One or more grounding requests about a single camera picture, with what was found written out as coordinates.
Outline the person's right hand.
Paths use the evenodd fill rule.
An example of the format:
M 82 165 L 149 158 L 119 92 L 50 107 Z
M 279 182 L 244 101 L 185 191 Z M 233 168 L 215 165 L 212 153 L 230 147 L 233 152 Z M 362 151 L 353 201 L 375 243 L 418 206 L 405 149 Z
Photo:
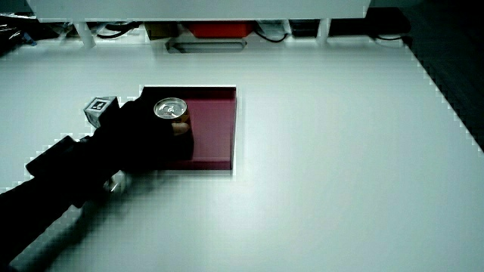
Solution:
M 194 149 L 191 127 L 154 113 L 154 105 L 137 99 L 101 115 L 101 126 L 87 142 L 95 169 L 143 172 L 189 160 Z

